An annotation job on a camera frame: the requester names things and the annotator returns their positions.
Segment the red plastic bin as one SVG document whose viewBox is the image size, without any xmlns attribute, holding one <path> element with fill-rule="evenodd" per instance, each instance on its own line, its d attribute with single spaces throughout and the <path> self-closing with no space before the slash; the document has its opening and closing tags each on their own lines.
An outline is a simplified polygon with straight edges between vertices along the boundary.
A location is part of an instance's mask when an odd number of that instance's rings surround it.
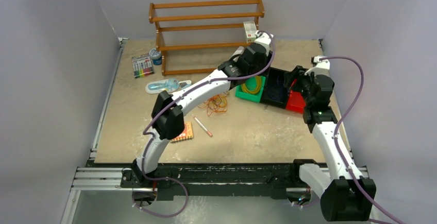
<svg viewBox="0 0 437 224">
<path fill-rule="evenodd" d="M 301 93 L 293 91 L 293 86 L 295 85 L 296 81 L 297 80 L 295 79 L 292 82 L 290 90 L 288 91 L 289 97 L 285 109 L 295 113 L 303 114 L 306 104 Z"/>
</svg>

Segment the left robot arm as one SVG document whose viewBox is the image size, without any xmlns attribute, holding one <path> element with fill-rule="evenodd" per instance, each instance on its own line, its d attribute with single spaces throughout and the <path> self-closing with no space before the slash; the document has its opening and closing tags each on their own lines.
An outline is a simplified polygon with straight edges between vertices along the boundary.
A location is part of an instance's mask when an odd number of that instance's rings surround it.
<svg viewBox="0 0 437 224">
<path fill-rule="evenodd" d="M 272 64 L 276 45 L 260 42 L 247 46 L 239 55 L 223 62 L 210 75 L 175 92 L 161 92 L 152 111 L 152 121 L 143 135 L 149 137 L 141 156 L 132 165 L 133 180 L 140 187 L 150 186 L 156 178 L 153 172 L 170 140 L 184 130 L 184 117 L 209 98 L 244 84 L 247 79 L 261 75 Z"/>
</svg>

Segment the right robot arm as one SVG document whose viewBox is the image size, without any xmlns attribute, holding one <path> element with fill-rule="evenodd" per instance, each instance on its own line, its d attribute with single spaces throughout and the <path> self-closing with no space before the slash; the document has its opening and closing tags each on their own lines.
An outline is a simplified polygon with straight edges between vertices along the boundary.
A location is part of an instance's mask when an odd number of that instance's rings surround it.
<svg viewBox="0 0 437 224">
<path fill-rule="evenodd" d="M 333 80 L 297 66 L 284 74 L 284 81 L 285 87 L 303 97 L 304 123 L 319 144 L 329 170 L 325 174 L 315 163 L 304 163 L 290 171 L 291 183 L 306 183 L 311 188 L 326 221 L 369 220 L 376 185 L 355 165 L 339 133 L 339 121 L 330 106 Z"/>
</svg>

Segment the green plastic bin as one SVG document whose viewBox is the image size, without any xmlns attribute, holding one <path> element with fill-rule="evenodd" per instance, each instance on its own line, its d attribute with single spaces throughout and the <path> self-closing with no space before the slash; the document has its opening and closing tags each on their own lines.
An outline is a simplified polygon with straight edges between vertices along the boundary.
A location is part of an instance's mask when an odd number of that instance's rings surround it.
<svg viewBox="0 0 437 224">
<path fill-rule="evenodd" d="M 235 96 L 241 99 L 259 103 L 264 90 L 266 78 L 264 76 L 252 77 L 242 85 L 236 87 Z"/>
</svg>

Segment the black plastic bin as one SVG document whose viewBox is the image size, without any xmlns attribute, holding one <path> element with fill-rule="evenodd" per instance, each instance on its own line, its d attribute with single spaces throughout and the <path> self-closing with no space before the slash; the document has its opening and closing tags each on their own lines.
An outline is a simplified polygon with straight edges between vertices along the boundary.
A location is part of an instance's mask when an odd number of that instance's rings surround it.
<svg viewBox="0 0 437 224">
<path fill-rule="evenodd" d="M 273 107 L 285 109 L 289 93 L 288 89 L 283 86 L 284 70 L 270 67 L 266 74 L 264 90 L 260 103 Z"/>
</svg>

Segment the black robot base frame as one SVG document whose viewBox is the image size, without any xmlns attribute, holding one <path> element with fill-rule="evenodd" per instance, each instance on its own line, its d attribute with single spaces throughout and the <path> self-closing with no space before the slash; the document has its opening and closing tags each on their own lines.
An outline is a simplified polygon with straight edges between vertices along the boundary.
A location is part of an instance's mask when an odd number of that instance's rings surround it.
<svg viewBox="0 0 437 224">
<path fill-rule="evenodd" d="M 132 165 L 122 169 L 121 187 L 155 193 L 159 201 L 175 196 L 270 197 L 306 203 L 311 190 L 299 179 L 297 163 L 160 163 L 140 182 Z"/>
</svg>

